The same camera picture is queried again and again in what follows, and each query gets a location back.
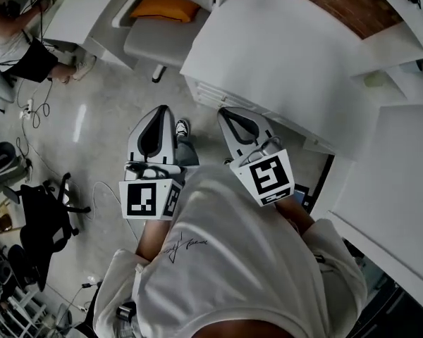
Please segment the white plain table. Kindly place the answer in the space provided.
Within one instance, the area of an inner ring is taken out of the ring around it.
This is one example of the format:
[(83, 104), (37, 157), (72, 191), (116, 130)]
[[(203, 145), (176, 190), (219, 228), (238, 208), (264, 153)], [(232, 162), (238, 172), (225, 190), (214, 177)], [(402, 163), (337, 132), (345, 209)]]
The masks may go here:
[(97, 58), (133, 69), (137, 59), (127, 55), (130, 7), (136, 0), (63, 0), (50, 22), (48, 40), (77, 44)]

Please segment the person's blue jeans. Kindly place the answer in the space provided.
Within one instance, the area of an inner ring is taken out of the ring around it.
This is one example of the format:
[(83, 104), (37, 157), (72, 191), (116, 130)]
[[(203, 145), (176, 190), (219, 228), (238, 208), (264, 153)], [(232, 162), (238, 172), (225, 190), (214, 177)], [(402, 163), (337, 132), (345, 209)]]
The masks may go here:
[(197, 166), (200, 164), (197, 152), (189, 137), (177, 138), (176, 161), (179, 166)]

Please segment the white desk with drawers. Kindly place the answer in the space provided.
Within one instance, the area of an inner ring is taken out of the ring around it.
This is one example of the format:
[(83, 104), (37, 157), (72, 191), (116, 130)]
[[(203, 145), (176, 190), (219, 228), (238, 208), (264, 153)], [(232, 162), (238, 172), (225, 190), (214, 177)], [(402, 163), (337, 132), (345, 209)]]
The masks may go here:
[(225, 0), (195, 38), (181, 73), (356, 160), (379, 112), (350, 77), (359, 43), (308, 0)]

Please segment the black phone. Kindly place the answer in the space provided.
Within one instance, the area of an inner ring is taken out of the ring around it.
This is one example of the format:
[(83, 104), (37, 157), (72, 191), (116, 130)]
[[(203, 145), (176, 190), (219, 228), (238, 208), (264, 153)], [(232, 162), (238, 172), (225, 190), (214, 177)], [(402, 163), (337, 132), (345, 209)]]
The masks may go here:
[(309, 195), (309, 188), (301, 184), (295, 184), (294, 197), (300, 205), (309, 213), (311, 196)]

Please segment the person's left forearm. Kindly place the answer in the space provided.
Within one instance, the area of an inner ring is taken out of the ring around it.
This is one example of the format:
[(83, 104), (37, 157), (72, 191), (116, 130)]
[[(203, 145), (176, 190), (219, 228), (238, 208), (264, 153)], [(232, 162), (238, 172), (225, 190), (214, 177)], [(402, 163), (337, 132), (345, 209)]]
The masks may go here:
[(135, 253), (147, 261), (153, 261), (160, 253), (170, 229), (171, 221), (147, 220)]

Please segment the white cubby shelf unit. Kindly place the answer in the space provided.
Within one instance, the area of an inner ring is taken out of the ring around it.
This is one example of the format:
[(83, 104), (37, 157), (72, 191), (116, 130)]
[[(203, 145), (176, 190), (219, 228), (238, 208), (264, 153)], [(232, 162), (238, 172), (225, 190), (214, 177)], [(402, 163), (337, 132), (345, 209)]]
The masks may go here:
[[(380, 106), (419, 105), (423, 104), (423, 71), (404, 73), (399, 67), (419, 59), (423, 61), (423, 46), (406, 23), (399, 23), (362, 40), (348, 58), (348, 74)], [(388, 82), (365, 87), (363, 77), (378, 70), (388, 75)]]

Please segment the person's right forearm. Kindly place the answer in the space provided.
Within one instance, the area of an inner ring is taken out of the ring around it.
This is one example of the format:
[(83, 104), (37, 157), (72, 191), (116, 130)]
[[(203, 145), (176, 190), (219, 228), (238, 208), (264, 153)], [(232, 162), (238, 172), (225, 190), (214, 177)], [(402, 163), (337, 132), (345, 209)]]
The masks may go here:
[(314, 224), (314, 220), (297, 202), (294, 196), (278, 200), (276, 210), (295, 228), (299, 235), (303, 235)]

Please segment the orange cushion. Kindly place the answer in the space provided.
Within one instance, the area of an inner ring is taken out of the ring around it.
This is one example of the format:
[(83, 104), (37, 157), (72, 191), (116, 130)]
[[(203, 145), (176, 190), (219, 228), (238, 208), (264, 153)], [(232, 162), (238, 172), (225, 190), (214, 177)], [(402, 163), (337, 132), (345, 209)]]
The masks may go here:
[(190, 23), (200, 9), (190, 0), (141, 0), (130, 17)]

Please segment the white cup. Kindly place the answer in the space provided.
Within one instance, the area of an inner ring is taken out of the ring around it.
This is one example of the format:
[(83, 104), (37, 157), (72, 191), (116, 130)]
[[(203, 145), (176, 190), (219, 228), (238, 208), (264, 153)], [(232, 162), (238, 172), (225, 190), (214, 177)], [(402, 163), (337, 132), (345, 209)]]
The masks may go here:
[(402, 63), (399, 65), (400, 69), (404, 73), (421, 73), (423, 71), (423, 61), (422, 59), (416, 61), (410, 61), (407, 63)]

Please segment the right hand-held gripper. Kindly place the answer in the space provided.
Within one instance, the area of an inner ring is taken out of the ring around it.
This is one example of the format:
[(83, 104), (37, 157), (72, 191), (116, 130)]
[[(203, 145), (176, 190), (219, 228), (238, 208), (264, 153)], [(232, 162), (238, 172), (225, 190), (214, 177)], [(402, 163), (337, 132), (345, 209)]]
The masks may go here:
[[(237, 158), (230, 169), (259, 206), (293, 195), (290, 159), (280, 138), (272, 137), (269, 121), (239, 107), (220, 108), (217, 119), (231, 157)], [(243, 155), (250, 144), (257, 147)]]

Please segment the white metal rack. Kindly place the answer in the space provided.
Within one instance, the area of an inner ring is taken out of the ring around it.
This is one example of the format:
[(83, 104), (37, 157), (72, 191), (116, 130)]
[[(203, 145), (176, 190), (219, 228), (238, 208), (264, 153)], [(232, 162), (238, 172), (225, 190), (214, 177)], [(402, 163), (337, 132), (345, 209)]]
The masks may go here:
[(36, 295), (38, 288), (21, 289), (16, 287), (8, 298), (8, 316), (17, 325), (16, 338), (36, 338), (41, 332), (43, 320), (47, 315), (47, 305), (42, 303)]

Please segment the black office chair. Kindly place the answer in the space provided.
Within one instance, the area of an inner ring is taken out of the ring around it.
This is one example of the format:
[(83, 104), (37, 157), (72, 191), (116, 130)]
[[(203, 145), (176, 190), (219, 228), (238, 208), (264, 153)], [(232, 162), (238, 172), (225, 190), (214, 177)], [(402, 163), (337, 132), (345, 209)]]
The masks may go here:
[(79, 234), (79, 229), (71, 225), (69, 214), (91, 212), (89, 206), (76, 208), (64, 202), (70, 178), (70, 173), (62, 177), (57, 195), (48, 180), (36, 187), (23, 184), (18, 191), (4, 188), (7, 198), (23, 206), (25, 216), (20, 243), (9, 248), (7, 255), (21, 289), (35, 284), (38, 290), (44, 291), (52, 256), (62, 251), (71, 237)]

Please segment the white office chair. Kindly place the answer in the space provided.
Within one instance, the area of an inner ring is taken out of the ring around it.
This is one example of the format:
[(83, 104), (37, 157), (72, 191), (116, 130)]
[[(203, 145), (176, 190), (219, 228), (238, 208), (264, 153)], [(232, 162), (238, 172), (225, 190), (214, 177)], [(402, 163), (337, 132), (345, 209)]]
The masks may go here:
[(215, 0), (190, 0), (201, 9), (190, 23), (149, 18), (131, 18), (131, 12), (141, 0), (130, 7), (130, 32), (124, 43), (124, 51), (133, 58), (143, 58), (157, 63), (152, 81), (160, 81), (167, 67), (182, 68), (196, 36), (206, 23)]

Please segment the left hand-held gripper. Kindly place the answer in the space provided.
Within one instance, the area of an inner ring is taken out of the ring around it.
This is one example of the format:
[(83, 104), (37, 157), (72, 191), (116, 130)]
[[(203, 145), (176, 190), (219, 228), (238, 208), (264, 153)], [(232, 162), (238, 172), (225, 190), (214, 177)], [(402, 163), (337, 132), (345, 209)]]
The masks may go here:
[(186, 169), (174, 162), (174, 119), (161, 105), (146, 114), (128, 139), (129, 161), (119, 182), (123, 218), (127, 220), (172, 220), (185, 184)]

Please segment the pale green bowl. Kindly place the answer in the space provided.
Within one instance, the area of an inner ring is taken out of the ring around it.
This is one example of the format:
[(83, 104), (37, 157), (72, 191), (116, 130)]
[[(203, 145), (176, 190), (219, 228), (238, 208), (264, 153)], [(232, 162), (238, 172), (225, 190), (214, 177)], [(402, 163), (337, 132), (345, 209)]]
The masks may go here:
[(388, 82), (388, 75), (384, 71), (374, 71), (367, 73), (363, 77), (363, 82), (368, 88), (382, 87)]

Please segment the dark grey round chair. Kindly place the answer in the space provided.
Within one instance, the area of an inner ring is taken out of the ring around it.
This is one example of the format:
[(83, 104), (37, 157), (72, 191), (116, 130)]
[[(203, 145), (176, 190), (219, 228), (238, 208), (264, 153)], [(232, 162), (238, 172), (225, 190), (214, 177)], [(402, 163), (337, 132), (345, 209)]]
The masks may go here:
[(17, 155), (14, 145), (0, 142), (0, 193), (4, 187), (28, 179), (32, 170), (31, 160)]

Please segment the person's white t-shirt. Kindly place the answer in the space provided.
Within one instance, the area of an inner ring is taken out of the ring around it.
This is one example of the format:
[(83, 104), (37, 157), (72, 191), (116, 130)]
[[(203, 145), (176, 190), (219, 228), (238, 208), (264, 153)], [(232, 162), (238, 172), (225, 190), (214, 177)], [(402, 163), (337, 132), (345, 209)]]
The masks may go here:
[[(366, 301), (364, 275), (330, 220), (299, 235), (227, 166), (209, 165), (188, 174), (153, 261), (114, 254), (93, 329), (98, 338), (345, 338)], [(133, 319), (118, 319), (130, 304)]]

